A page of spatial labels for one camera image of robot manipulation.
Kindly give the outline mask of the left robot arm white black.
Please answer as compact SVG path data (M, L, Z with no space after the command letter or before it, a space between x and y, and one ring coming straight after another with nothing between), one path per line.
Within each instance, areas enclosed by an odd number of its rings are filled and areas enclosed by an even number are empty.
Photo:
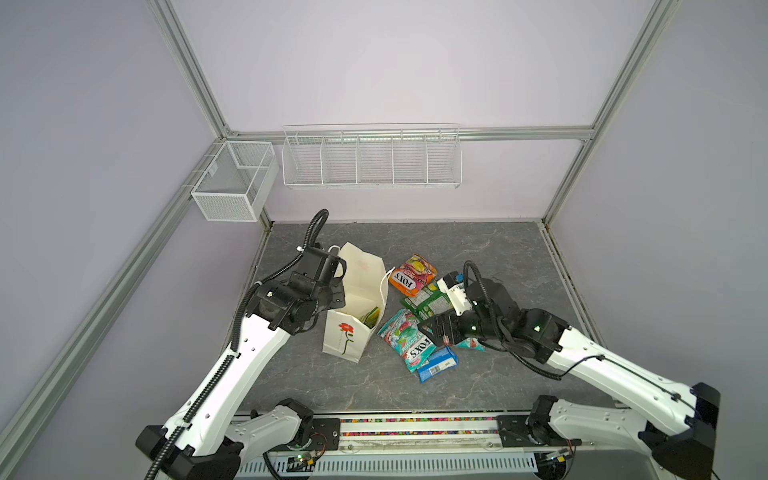
M247 290L226 348L186 403L164 424L140 433L136 446L151 462L146 478L232 479L242 463L267 459L275 447L311 445L317 434L314 413L293 399L244 423L232 420L287 341L311 331L321 313L345 305L347 263L317 241L328 216L319 210L296 256Z

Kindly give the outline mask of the green yellow snack bag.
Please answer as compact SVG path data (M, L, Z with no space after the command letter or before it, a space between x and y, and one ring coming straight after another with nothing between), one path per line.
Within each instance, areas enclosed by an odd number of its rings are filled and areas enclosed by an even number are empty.
M366 313L361 319L360 322L368 329L374 329L375 326L378 324L381 317L381 309L378 306L375 306L373 309L371 309L368 313Z

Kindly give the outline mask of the teal Fox's mint candy bag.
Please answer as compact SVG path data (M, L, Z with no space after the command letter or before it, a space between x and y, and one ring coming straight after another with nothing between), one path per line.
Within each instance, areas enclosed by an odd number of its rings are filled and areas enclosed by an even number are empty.
M384 323L378 335L403 360L410 372L428 363L437 346L419 330L420 320L406 308Z

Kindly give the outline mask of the blue snack bar packet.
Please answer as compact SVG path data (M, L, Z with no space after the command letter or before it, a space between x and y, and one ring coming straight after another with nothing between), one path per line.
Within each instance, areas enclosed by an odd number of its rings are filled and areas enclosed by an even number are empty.
M444 347L435 351L427 360L427 363L417 369L419 381L425 383L445 370L458 365L457 355L449 348Z

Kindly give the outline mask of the white floral paper bag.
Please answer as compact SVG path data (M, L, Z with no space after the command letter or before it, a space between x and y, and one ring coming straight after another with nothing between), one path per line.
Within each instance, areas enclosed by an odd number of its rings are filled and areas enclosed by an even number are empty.
M383 320L391 271L385 268L381 257L349 242L340 248L339 256L347 264L342 282L345 306L327 312L322 351L358 363ZM381 317L374 329L368 329L360 319L375 306L381 309Z

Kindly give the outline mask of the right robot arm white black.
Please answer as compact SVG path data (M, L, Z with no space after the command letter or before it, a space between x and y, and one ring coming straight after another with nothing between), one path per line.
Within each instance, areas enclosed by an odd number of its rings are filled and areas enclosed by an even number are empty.
M676 382L609 351L566 320L521 308L500 283L466 261L437 282L449 310L422 322L431 341L494 342L523 366L551 380L574 376L621 403L580 405L541 395L526 420L538 444L582 440L634 450L680 479L714 479L720 392Z

